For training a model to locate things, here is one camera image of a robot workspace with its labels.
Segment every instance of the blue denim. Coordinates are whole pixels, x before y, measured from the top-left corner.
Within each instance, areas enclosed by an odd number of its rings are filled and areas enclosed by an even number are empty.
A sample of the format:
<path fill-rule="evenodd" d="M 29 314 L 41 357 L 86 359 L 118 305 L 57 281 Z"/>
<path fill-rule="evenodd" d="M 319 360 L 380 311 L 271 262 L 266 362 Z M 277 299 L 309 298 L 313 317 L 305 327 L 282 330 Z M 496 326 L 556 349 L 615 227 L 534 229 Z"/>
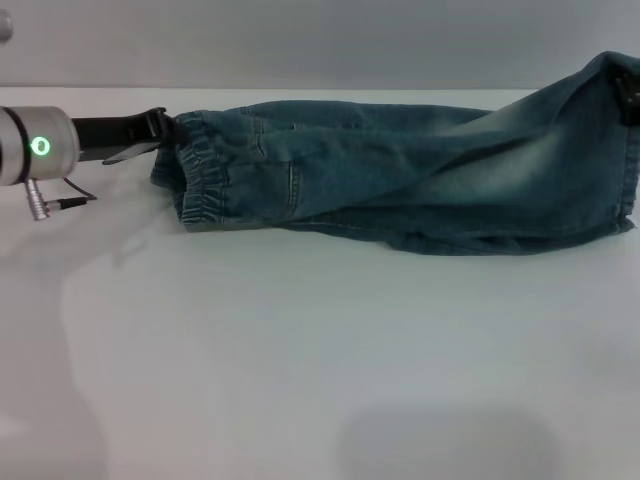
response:
<path fill-rule="evenodd" d="M 531 254 L 633 227 L 640 128 L 616 53 L 496 112 L 281 101 L 177 117 L 151 176 L 187 230 L 279 227 L 424 254 Z"/>

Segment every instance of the white wall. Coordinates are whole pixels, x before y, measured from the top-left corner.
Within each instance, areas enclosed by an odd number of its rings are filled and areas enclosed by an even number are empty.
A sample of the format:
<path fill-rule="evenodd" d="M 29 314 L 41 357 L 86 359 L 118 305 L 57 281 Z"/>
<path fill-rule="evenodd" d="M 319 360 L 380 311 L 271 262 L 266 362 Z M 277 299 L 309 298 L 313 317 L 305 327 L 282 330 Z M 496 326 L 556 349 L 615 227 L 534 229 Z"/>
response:
<path fill-rule="evenodd" d="M 637 0 L 4 0 L 0 85 L 536 88 L 640 56 Z"/>

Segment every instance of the white table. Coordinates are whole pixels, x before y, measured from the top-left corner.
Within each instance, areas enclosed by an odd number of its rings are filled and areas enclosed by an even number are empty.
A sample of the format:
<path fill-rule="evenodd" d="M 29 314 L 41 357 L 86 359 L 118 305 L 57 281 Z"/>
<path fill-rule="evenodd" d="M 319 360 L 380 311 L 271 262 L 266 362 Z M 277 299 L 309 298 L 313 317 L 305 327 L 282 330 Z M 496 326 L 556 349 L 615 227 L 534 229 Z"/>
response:
<path fill-rule="evenodd" d="M 525 93 L 0 89 L 0 104 Z M 152 162 L 81 165 L 99 201 L 38 224 L 20 187 L 0 191 L 0 479 L 638 478 L 637 232 L 527 258 L 185 234 Z"/>

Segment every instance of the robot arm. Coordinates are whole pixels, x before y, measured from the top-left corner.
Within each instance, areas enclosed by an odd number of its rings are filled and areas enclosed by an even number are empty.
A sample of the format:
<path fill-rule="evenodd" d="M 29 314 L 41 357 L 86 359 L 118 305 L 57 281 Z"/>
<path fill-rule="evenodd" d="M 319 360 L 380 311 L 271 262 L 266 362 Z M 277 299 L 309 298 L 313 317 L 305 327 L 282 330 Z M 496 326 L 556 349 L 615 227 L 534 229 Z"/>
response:
<path fill-rule="evenodd" d="M 23 183 L 34 220 L 60 209 L 38 180 L 66 178 L 78 162 L 127 160 L 183 140 L 164 108 L 130 117 L 74 118 L 56 107 L 0 107 L 0 186 Z M 75 206 L 64 203 L 63 208 Z"/>

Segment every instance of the white background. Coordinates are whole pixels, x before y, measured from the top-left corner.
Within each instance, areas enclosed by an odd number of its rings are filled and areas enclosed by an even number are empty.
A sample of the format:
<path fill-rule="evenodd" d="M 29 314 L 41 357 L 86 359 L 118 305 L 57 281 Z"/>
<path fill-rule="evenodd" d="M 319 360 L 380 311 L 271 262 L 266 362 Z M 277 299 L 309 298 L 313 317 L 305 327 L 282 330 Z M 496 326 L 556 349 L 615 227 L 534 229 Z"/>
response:
<path fill-rule="evenodd" d="M 0 104 L 525 93 L 3 89 Z M 638 232 L 527 258 L 185 234 L 152 163 L 79 166 L 99 200 L 37 224 L 21 187 L 0 191 L 1 479 L 638 478 Z"/>
<path fill-rule="evenodd" d="M 0 85 L 540 88 L 640 57 L 638 0 L 2 0 Z"/>

